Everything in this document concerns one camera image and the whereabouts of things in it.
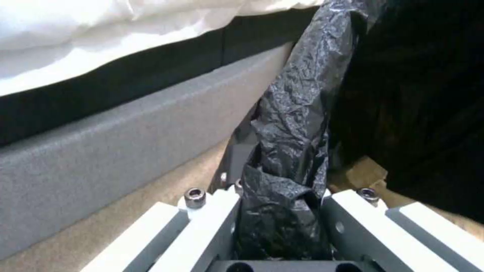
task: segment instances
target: garbage bag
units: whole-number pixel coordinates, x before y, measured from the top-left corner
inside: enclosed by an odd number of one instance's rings
[[[331,258],[320,217],[330,111],[358,40],[382,4],[322,5],[260,99],[251,121],[257,145],[242,172],[239,258]]]
[[[483,217],[481,3],[324,2],[230,141],[254,145],[241,166],[239,258],[331,257],[320,217],[330,154],[343,165],[369,155],[391,189]]]

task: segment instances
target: white duvet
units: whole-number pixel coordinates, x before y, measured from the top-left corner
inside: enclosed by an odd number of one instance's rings
[[[59,82],[237,15],[324,0],[0,0],[0,96]]]

